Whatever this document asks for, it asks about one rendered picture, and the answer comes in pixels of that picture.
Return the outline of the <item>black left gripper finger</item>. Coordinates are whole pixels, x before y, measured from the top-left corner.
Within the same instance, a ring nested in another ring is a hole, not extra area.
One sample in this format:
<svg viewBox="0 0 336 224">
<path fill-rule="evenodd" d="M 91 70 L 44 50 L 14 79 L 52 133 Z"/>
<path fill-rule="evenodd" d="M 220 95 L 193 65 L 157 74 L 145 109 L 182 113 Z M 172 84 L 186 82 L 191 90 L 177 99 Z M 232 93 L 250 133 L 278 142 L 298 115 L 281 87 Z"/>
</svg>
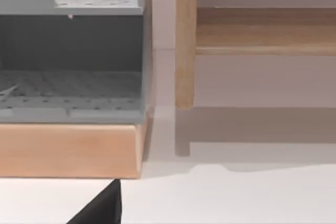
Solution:
<svg viewBox="0 0 336 224">
<path fill-rule="evenodd" d="M 121 224 L 121 181 L 113 180 L 66 224 Z"/>
</svg>

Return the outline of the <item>pale wooden drawer front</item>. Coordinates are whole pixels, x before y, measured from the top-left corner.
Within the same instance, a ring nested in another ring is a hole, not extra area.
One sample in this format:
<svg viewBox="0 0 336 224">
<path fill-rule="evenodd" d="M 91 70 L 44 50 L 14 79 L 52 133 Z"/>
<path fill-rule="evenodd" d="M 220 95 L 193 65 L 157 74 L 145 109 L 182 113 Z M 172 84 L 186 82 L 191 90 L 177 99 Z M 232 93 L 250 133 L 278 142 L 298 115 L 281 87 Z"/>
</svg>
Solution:
<svg viewBox="0 0 336 224">
<path fill-rule="evenodd" d="M 153 113 L 140 124 L 0 123 L 0 177 L 139 178 Z"/>
</svg>

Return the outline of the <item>grey pierced drawer inside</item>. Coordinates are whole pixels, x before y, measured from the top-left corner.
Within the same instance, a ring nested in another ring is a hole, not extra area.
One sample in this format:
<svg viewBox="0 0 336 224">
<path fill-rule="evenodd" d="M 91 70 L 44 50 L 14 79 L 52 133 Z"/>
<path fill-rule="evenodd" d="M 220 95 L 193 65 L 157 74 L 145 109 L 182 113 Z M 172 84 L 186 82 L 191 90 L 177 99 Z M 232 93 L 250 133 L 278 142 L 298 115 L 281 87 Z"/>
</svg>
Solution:
<svg viewBox="0 0 336 224">
<path fill-rule="evenodd" d="M 149 0 L 0 0 L 0 123 L 144 121 Z"/>
</svg>

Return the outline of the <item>wooden open shelf unit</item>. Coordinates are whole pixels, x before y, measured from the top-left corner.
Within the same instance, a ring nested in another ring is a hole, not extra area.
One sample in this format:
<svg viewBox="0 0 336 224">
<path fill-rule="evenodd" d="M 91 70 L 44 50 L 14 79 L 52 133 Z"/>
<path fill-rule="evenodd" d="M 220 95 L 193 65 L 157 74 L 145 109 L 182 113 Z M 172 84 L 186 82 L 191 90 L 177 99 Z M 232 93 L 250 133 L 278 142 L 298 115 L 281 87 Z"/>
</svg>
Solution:
<svg viewBox="0 0 336 224">
<path fill-rule="evenodd" d="M 198 7 L 175 0 L 175 104 L 190 109 L 195 58 L 202 56 L 336 57 L 336 7 Z"/>
</svg>

